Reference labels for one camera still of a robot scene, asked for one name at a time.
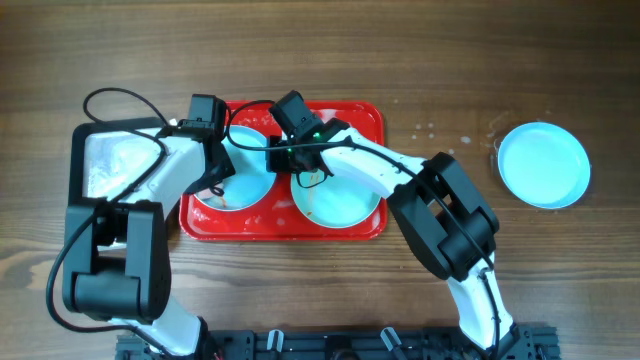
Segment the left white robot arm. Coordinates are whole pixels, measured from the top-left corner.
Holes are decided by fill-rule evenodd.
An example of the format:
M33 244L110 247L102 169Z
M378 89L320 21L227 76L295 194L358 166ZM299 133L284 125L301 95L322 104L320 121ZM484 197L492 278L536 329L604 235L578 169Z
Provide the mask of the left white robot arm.
M156 359L212 359L206 322L171 297L166 218L185 194L233 175L217 126L118 121L72 135L64 247L47 287L62 280L68 311L126 330Z

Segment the white plate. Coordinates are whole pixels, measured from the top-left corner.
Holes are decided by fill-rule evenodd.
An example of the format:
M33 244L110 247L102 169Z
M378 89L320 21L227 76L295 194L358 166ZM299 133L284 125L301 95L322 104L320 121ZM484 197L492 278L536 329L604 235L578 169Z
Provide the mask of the white plate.
M296 207L307 219L331 229L364 222L381 201L378 194L364 186L322 171L294 174L291 194Z
M508 132L497 146L496 165L515 197L541 209L573 205L591 180L591 163L583 145L548 122L529 122Z
M268 194L276 179L275 173L266 170L265 153L238 148L228 139L222 144L236 173L215 186L223 192L221 196L203 190L196 194L196 198L221 211L239 211L255 205Z

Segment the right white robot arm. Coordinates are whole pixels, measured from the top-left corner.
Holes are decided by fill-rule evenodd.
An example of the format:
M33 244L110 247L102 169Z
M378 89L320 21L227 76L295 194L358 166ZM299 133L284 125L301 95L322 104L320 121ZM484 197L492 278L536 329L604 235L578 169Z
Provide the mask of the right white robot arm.
M342 177L384 199L416 259L447 282L459 327L479 350L498 359L514 321L495 276L499 222L460 164L397 153L338 119L303 136L268 140L266 168Z

